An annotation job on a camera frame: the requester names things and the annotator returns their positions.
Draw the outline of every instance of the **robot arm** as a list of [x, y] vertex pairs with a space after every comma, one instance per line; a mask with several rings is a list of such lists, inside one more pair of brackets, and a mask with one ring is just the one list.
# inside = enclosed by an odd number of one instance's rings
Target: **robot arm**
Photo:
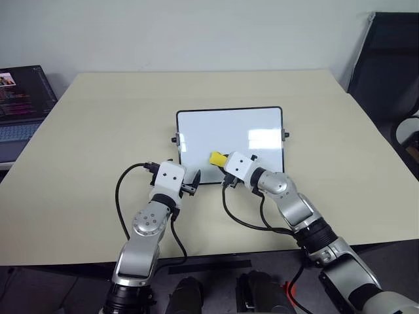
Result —
[[265, 170], [239, 152], [230, 154], [223, 168], [230, 175], [229, 181], [233, 177], [240, 179], [252, 192], [262, 191], [276, 202], [298, 246], [305, 249], [317, 267], [323, 268], [319, 279], [341, 313], [418, 312], [419, 305], [412, 300], [381, 290], [375, 274], [333, 232], [313, 204], [297, 192], [285, 173]]
[[149, 283], [155, 272], [156, 260], [166, 225], [177, 218], [183, 192], [194, 195], [200, 171], [192, 184], [183, 183], [185, 167], [171, 161], [160, 165], [149, 162], [144, 168], [153, 174], [150, 201], [132, 220], [131, 237], [122, 248], [115, 266], [112, 285], [100, 313], [148, 313], [153, 305]]

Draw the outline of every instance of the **whiteboard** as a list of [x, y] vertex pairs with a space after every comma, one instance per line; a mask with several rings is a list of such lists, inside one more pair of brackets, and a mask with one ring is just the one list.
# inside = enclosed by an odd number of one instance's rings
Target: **whiteboard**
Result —
[[283, 127], [280, 107], [178, 111], [179, 163], [191, 183], [201, 170], [201, 183], [220, 183], [224, 174], [208, 161], [214, 151], [238, 151], [258, 157], [263, 167], [283, 172]]

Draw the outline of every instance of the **black wire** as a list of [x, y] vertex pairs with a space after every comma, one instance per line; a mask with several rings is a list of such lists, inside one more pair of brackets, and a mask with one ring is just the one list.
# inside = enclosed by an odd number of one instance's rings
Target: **black wire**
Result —
[[3, 288], [3, 292], [1, 293], [1, 296], [0, 296], [0, 302], [2, 302], [2, 301], [3, 301], [3, 298], [4, 298], [4, 297], [5, 297], [5, 295], [6, 295], [7, 288], [8, 288], [8, 285], [9, 285], [9, 281], [11, 280], [12, 275], [13, 275], [13, 272], [14, 272], [14, 268], [9, 268], [9, 270], [8, 270], [7, 272], [9, 273], [9, 276], [8, 276], [8, 277], [7, 277], [7, 279], [6, 279], [5, 286], [4, 286], [4, 288]]
[[68, 289], [67, 293], [65, 294], [63, 300], [60, 303], [60, 306], [58, 307], [58, 309], [61, 309], [64, 306], [64, 302], [67, 299], [67, 297], [70, 295], [70, 292], [73, 290], [74, 286], [76, 285], [77, 281], [79, 280], [79, 278], [77, 277], [76, 280], [74, 280], [74, 283], [71, 285], [70, 289]]
[[[264, 217], [264, 213], [263, 213], [263, 204], [264, 204], [264, 194], [261, 194], [262, 200], [261, 200], [261, 204], [259, 206], [259, 211], [261, 212], [261, 219], [263, 221], [263, 224], [268, 227], [268, 228], [272, 228], [272, 226], [268, 223], [268, 221], [265, 219]], [[286, 230], [288, 230], [287, 228], [272, 228], [273, 232], [276, 232], [277, 234], [288, 234]]]
[[301, 276], [301, 274], [302, 274], [303, 271], [304, 271], [304, 260], [301, 260], [300, 268], [299, 268], [298, 272], [295, 274], [293, 280], [291, 280], [291, 283], [288, 286], [288, 295], [291, 298], [291, 300], [295, 303], [295, 305], [297, 305], [300, 309], [302, 309], [307, 314], [313, 314], [312, 312], [310, 312], [309, 310], [307, 310], [304, 306], [302, 306], [301, 304], [299, 304], [298, 301], [294, 298], [294, 296], [293, 296], [293, 294], [291, 292], [294, 284], [297, 282], [297, 280], [299, 279], [299, 277]]
[[241, 224], [242, 226], [245, 226], [245, 227], [248, 227], [248, 228], [251, 228], [251, 229], [255, 229], [255, 230], [260, 230], [260, 231], [273, 231], [273, 232], [277, 232], [277, 233], [279, 233], [279, 234], [287, 234], [287, 235], [290, 235], [290, 236], [292, 236], [293, 235], [293, 232], [291, 231], [291, 230], [289, 230], [289, 229], [287, 229], [287, 228], [273, 228], [273, 227], [271, 227], [271, 226], [266, 226], [266, 227], [260, 227], [260, 226], [255, 226], [255, 225], [252, 225], [252, 224], [248, 224], [247, 222], [244, 222], [244, 221], [242, 221], [242, 220], [240, 220], [239, 218], [237, 218], [237, 217], [235, 217], [229, 210], [228, 210], [228, 208], [227, 208], [227, 204], [226, 204], [226, 201], [225, 201], [225, 190], [227, 189], [227, 186], [223, 186], [223, 189], [222, 189], [222, 191], [221, 191], [221, 195], [222, 195], [222, 197], [223, 197], [223, 207], [224, 207], [224, 210], [225, 210], [225, 212], [227, 213], [227, 215], [232, 219], [232, 220], [234, 220], [235, 222], [237, 222], [237, 223], [239, 223], [239, 224]]
[[125, 222], [124, 222], [124, 217], [122, 217], [122, 213], [120, 212], [119, 188], [120, 188], [120, 184], [122, 183], [122, 180], [125, 178], [125, 176], [128, 174], [128, 172], [133, 170], [133, 168], [143, 167], [143, 166], [144, 166], [144, 164], [134, 164], [131, 167], [129, 167], [127, 170], [125, 170], [122, 173], [122, 175], [120, 175], [120, 177], [118, 179], [118, 182], [117, 182], [117, 187], [115, 188], [115, 205], [117, 206], [117, 213], [118, 213], [120, 225], [122, 226], [122, 229], [124, 230], [124, 233], [125, 233], [125, 236], [126, 236], [127, 240], [130, 239], [130, 234], [128, 233], [128, 230], [126, 229], [126, 225], [125, 225]]
[[159, 272], [162, 268], [169, 267], [169, 266], [179, 266], [179, 265], [182, 265], [182, 264], [184, 264], [184, 263], [187, 261], [187, 259], [188, 259], [188, 254], [187, 254], [187, 252], [186, 252], [186, 250], [185, 250], [185, 247], [183, 246], [183, 244], [182, 244], [181, 240], [179, 239], [179, 237], [178, 237], [178, 236], [177, 236], [177, 234], [176, 234], [174, 222], [175, 222], [175, 220], [174, 220], [174, 219], [171, 219], [171, 221], [170, 221], [170, 229], [172, 229], [172, 234], [173, 234], [173, 237], [175, 238], [176, 243], [179, 245], [180, 249], [182, 250], [182, 253], [183, 253], [183, 259], [182, 259], [180, 262], [174, 262], [174, 263], [169, 263], [169, 264], [164, 264], [164, 265], [159, 266], [159, 267], [156, 269], [156, 271], [155, 271], [155, 275], [156, 275], [156, 274], [157, 274], [157, 273], [158, 273], [158, 272]]

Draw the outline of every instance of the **chair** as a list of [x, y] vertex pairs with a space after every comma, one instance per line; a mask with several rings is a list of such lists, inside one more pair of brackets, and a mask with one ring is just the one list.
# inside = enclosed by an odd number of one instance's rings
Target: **chair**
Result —
[[419, 111], [419, 13], [375, 13], [348, 93], [419, 180], [419, 163], [396, 138]]

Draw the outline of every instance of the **table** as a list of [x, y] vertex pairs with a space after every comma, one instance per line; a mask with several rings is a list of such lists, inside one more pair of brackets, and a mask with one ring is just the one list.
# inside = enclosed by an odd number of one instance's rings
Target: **table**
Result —
[[[419, 236], [418, 181], [326, 70], [235, 73], [83, 73], [0, 184], [0, 264], [114, 261], [125, 240], [115, 184], [131, 164], [177, 160], [181, 109], [279, 105], [291, 134], [285, 170], [351, 245]], [[148, 201], [150, 173], [124, 180], [127, 224]], [[184, 196], [175, 223], [191, 256], [296, 248], [291, 237], [230, 220], [221, 186]], [[227, 190], [230, 210], [261, 224], [259, 198]], [[271, 224], [285, 226], [272, 201]], [[180, 256], [167, 228], [161, 257]]]

